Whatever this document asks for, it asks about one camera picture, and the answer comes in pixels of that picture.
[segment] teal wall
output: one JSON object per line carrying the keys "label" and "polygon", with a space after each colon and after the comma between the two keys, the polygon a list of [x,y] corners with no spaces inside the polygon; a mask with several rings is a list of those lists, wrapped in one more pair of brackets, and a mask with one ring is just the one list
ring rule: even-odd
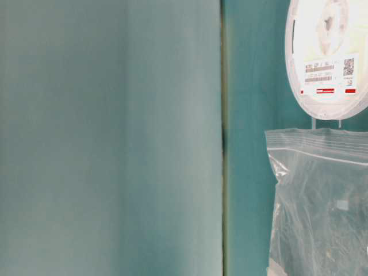
{"label": "teal wall", "polygon": [[[266,275],[276,179],[264,131],[311,128],[288,84],[284,35],[289,0],[223,0],[226,135],[226,275]],[[343,121],[367,131],[368,110]],[[337,121],[317,127],[337,128]]]}
{"label": "teal wall", "polygon": [[0,1],[0,275],[221,275],[219,14]]}

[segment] qr code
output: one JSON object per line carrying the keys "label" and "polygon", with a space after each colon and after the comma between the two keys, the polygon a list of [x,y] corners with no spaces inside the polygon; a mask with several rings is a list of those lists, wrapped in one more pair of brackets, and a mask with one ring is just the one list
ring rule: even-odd
{"label": "qr code", "polygon": [[354,73],[354,59],[344,61],[344,76],[351,76]]}

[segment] ziplock bag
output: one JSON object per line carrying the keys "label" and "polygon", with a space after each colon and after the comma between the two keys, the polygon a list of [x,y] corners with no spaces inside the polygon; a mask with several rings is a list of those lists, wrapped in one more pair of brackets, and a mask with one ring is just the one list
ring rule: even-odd
{"label": "ziplock bag", "polygon": [[267,131],[278,180],[268,276],[368,275],[368,133]]}

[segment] small white label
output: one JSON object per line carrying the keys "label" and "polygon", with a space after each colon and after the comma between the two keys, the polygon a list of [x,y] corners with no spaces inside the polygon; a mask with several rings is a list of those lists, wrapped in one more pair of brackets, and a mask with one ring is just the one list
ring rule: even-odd
{"label": "small white label", "polygon": [[303,95],[352,95],[357,92],[358,54],[306,62]]}
{"label": "small white label", "polygon": [[349,211],[349,202],[347,200],[338,200],[336,207],[342,211]]}
{"label": "small white label", "polygon": [[284,272],[283,268],[271,258],[270,266],[267,269],[267,276],[288,276],[288,275]]}

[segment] clear plastic bag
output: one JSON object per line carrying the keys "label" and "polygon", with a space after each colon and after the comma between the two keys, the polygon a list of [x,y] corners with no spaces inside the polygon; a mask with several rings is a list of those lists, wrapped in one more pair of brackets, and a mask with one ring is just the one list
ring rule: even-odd
{"label": "clear plastic bag", "polygon": [[368,133],[267,131],[278,180],[269,276],[368,275]]}

